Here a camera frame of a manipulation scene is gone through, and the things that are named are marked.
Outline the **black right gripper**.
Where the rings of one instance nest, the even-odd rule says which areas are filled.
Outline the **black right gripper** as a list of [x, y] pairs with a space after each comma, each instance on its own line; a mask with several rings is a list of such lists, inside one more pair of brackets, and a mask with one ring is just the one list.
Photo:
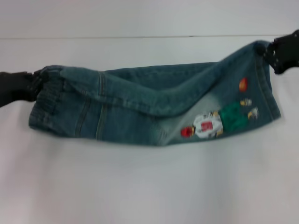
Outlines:
[[276, 75], [282, 75], [290, 68], [299, 66], [299, 30], [289, 35], [275, 38], [271, 42], [256, 41], [256, 53], [274, 69]]

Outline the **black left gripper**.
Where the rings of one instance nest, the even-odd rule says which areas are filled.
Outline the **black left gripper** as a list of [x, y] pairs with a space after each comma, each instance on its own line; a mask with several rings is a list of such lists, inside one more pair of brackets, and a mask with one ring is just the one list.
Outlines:
[[36, 98], [48, 82], [49, 75], [46, 68], [29, 72], [0, 73], [0, 106], [6, 106], [14, 101], [36, 101]]

